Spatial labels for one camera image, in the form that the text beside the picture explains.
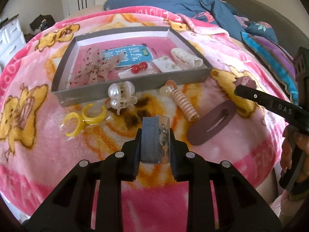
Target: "shallow gray box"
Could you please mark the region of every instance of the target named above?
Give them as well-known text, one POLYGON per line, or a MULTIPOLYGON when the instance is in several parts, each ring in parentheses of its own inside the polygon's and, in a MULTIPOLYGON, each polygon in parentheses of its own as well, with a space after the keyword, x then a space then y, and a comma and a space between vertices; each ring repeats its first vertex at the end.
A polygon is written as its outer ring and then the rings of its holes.
POLYGON ((52 82, 51 92, 54 93, 60 104, 70 106, 89 101, 95 101, 108 97, 108 88, 113 83, 130 81, 135 86, 135 91, 159 89, 169 79, 174 80, 178 85, 190 83, 202 83, 210 74, 212 66, 205 57, 198 52, 186 39, 170 27, 147 26, 147 27, 126 27, 104 30, 85 35, 76 36, 69 44, 64 53, 52 82), (201 58, 204 64, 192 70, 175 72, 164 72, 151 75, 144 75, 133 78, 126 78, 114 81, 107 81, 98 84, 85 85, 78 88, 67 89, 67 81, 75 63, 80 46, 96 44, 104 41, 118 40, 136 37, 168 37, 178 48, 195 54, 201 58))

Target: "blue label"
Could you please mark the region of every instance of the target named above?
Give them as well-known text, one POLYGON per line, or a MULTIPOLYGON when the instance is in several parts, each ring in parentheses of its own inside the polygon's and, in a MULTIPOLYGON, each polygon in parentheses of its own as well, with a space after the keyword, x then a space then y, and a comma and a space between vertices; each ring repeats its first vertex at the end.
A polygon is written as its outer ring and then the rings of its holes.
POLYGON ((118 66, 129 66, 140 62, 153 60, 153 56, 149 48, 144 45, 124 46, 122 48, 103 51, 103 54, 107 59, 121 53, 125 53, 126 55, 118 66))

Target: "gray headboard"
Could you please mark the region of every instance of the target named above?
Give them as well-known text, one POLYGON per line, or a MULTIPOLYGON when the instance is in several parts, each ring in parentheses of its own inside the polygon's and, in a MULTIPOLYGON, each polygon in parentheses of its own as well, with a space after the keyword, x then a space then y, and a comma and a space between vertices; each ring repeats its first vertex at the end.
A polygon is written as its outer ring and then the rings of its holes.
POLYGON ((309 49, 309 38, 289 19, 257 0, 223 0, 234 6, 239 14, 251 21, 269 23, 278 38, 279 45, 294 57, 300 46, 309 49))

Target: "mauve oval snap clip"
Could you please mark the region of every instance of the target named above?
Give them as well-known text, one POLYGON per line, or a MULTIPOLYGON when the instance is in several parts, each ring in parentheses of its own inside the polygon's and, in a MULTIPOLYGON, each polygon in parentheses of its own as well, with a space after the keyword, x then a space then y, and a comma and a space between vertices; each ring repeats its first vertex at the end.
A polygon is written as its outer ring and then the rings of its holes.
POLYGON ((191 145, 200 146, 219 133, 236 114, 236 105, 227 100, 212 109, 194 124, 187 133, 191 145))

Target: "red ball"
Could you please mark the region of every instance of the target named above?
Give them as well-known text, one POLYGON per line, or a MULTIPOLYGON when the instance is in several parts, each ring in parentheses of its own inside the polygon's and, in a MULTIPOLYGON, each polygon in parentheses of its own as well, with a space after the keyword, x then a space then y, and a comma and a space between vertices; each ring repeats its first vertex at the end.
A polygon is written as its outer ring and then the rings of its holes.
POLYGON ((138 66, 138 65, 132 65, 132 67, 131 67, 131 72, 133 73, 133 74, 137 74, 137 73, 139 73, 141 71, 141 69, 140 69, 140 67, 138 66))
POLYGON ((139 64, 139 68, 140 68, 141 70, 147 70, 147 69, 148 69, 148 64, 147 64, 146 62, 141 62, 141 63, 139 64))

